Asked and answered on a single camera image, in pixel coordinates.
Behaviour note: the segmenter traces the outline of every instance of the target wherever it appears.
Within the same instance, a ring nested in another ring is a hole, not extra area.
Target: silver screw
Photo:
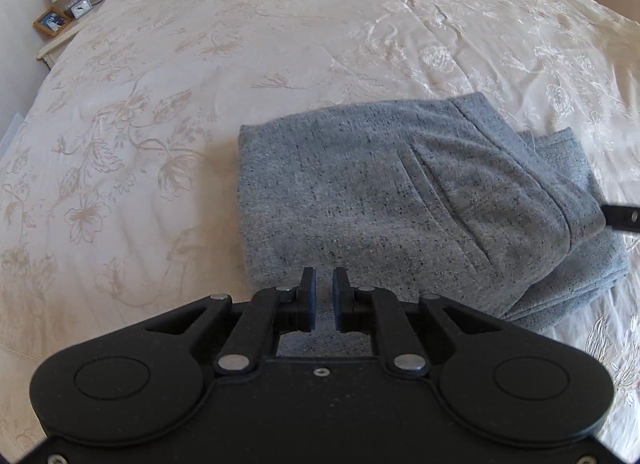
[[[422,370],[426,364],[427,361],[425,361],[424,357],[418,354],[401,354],[394,359],[394,365],[396,365],[397,368],[408,372]]]
[[[62,455],[53,454],[53,455],[49,455],[49,458],[47,459],[47,464],[68,464],[68,462]]]
[[[249,366],[249,358],[242,354],[227,354],[218,360],[218,366],[224,370],[244,370]]]
[[[295,287],[297,287],[298,284],[296,283],[283,283],[282,285],[278,285],[276,287],[276,290],[281,290],[281,291],[287,291],[287,290],[291,290]]]
[[[326,378],[329,376],[330,373],[331,373],[331,370],[329,370],[329,368],[314,369],[314,375],[316,376],[316,378]]]

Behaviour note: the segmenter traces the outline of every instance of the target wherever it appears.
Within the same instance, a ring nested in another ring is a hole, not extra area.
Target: picture frame
[[[47,36],[54,37],[60,34],[71,21],[72,19],[64,12],[52,6],[33,22],[33,26]]]

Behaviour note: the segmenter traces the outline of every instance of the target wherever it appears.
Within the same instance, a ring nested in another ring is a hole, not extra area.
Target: clock face
[[[91,10],[91,2],[89,0],[80,0],[71,7],[74,18],[79,18]]]

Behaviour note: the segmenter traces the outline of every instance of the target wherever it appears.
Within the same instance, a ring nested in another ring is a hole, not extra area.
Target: nightstand
[[[64,51],[76,34],[79,33],[84,27],[86,27],[96,17],[103,2],[98,2],[94,7],[79,19],[73,20],[68,27],[65,28],[59,35],[50,39],[45,45],[38,50],[37,60],[42,60],[47,63],[49,70],[53,68],[53,65],[58,61],[60,54]]]

